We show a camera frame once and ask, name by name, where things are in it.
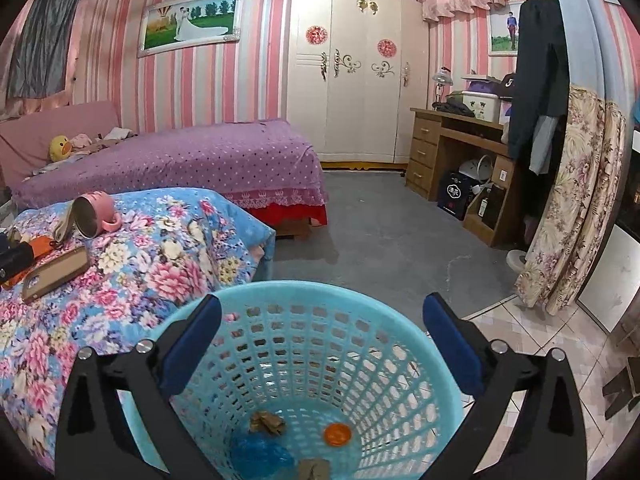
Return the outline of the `small framed couple photo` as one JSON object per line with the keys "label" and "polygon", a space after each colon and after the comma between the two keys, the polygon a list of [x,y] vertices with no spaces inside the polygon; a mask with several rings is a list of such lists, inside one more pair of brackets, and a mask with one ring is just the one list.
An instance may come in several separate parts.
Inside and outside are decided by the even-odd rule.
{"label": "small framed couple photo", "polygon": [[511,1],[492,9],[488,18],[489,54],[517,56],[520,39],[520,10],[523,1]]}

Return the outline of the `blue plastic bag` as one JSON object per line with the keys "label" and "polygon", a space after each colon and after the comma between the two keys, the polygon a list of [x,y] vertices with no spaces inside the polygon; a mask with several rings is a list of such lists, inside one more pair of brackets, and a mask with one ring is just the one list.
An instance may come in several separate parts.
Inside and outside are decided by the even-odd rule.
{"label": "blue plastic bag", "polygon": [[275,437],[262,432],[234,437],[230,462],[238,476],[245,480],[288,479],[296,468],[291,453]]}

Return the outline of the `grey folded cloth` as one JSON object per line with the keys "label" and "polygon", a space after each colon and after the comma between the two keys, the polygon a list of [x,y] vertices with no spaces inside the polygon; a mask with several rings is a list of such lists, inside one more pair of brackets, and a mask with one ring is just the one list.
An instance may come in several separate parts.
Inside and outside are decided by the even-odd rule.
{"label": "grey folded cloth", "polygon": [[62,214],[61,219],[58,220],[58,224],[53,229],[52,240],[55,246],[62,245],[74,228],[73,206],[73,202],[67,205],[64,214]]}

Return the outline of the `purple dotted bed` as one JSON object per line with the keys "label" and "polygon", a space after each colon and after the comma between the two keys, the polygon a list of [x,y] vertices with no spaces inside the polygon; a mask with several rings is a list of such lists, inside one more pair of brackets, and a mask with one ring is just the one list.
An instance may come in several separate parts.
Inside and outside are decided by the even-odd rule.
{"label": "purple dotted bed", "polygon": [[142,133],[12,185],[21,208],[91,191],[206,188],[268,224],[328,222],[320,159],[283,119]]}

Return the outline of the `white wardrobe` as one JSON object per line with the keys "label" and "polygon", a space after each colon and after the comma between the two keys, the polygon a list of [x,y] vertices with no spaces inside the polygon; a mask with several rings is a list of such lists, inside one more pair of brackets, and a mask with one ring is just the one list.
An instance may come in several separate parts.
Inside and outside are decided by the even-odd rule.
{"label": "white wardrobe", "polygon": [[286,118],[324,162],[408,162],[427,79],[420,3],[292,0]]}

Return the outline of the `floral blue bed sheet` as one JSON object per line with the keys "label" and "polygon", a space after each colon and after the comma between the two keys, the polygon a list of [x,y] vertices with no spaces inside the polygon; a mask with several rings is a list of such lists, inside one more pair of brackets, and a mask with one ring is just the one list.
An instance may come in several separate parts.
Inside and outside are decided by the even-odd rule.
{"label": "floral blue bed sheet", "polygon": [[51,472],[58,413],[77,352],[128,351],[189,302],[264,274],[276,233],[205,188],[116,194],[122,226],[85,247],[77,278],[25,304],[21,287],[1,294],[1,409],[27,455]]}

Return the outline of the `white appliance under desk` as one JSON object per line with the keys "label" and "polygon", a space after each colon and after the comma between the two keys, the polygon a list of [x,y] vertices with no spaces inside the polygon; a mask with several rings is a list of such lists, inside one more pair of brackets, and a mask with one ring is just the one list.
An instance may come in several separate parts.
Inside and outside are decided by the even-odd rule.
{"label": "white appliance under desk", "polygon": [[474,181],[484,183],[488,181],[494,171],[494,159],[488,155],[482,155],[478,159],[470,159],[462,162],[459,172],[462,176]]}

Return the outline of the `light blue laundry basket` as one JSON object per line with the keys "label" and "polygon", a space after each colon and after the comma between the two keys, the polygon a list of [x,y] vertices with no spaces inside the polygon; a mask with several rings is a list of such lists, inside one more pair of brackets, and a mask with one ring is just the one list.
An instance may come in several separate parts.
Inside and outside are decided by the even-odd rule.
{"label": "light blue laundry basket", "polygon": [[[269,281],[223,289],[222,322],[169,403],[221,477],[250,415],[268,411],[295,458],[331,463],[331,479],[416,479],[463,418],[461,393],[433,341],[386,304],[327,284]],[[344,422],[352,440],[324,442]]]}

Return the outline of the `grey window curtain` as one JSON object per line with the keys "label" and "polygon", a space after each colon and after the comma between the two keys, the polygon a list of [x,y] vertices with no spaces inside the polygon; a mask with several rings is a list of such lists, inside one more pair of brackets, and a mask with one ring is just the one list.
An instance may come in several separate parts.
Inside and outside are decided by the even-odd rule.
{"label": "grey window curtain", "polygon": [[34,0],[12,53],[6,96],[41,100],[62,92],[80,0]]}

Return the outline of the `brown phone case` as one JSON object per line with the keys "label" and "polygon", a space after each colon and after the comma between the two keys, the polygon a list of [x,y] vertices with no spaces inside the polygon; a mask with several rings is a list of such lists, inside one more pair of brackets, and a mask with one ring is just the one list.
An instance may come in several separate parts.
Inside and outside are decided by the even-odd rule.
{"label": "brown phone case", "polygon": [[27,274],[23,281],[22,300],[29,304],[62,285],[73,281],[90,266],[85,246],[76,247],[48,261]]}

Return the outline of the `framed wedding photo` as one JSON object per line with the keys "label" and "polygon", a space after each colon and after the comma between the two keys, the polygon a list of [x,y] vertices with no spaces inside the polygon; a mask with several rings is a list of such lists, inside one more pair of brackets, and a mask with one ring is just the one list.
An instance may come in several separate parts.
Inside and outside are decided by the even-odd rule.
{"label": "framed wedding photo", "polygon": [[244,0],[171,0],[142,14],[138,57],[238,42]]}

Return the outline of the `white storage box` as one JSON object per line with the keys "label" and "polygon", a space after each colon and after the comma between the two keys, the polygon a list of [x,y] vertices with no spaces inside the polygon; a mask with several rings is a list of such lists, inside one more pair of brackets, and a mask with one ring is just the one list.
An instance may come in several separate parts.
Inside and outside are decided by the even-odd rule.
{"label": "white storage box", "polygon": [[495,94],[465,90],[462,92],[462,103],[483,122],[498,122],[501,101]]}

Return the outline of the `black box under desk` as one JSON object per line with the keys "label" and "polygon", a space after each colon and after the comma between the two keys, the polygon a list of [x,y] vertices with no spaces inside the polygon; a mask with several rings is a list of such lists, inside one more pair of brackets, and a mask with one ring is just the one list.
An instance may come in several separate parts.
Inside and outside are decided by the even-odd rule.
{"label": "black box under desk", "polygon": [[474,180],[460,171],[451,170],[442,176],[437,190],[437,207],[462,221],[474,197]]}

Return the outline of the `orange flat plastic sheet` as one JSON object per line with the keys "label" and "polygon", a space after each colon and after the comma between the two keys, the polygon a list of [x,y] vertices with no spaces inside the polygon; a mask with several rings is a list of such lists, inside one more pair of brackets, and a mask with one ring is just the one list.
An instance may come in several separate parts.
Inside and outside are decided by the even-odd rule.
{"label": "orange flat plastic sheet", "polygon": [[38,236],[30,242],[21,242],[1,254],[1,287],[11,289],[18,284],[38,262],[54,249],[48,236]]}

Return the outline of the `wooden desk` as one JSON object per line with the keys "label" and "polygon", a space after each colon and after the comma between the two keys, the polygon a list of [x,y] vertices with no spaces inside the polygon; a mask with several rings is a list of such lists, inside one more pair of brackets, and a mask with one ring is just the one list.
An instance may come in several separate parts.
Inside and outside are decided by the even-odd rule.
{"label": "wooden desk", "polygon": [[422,110],[413,107],[414,123],[406,185],[431,202],[437,200],[439,185],[452,170],[486,155],[492,162],[488,182],[504,191],[496,223],[488,226],[478,214],[476,198],[465,211],[462,226],[490,247],[516,242],[522,216],[518,212],[523,170],[508,156],[498,122]]}

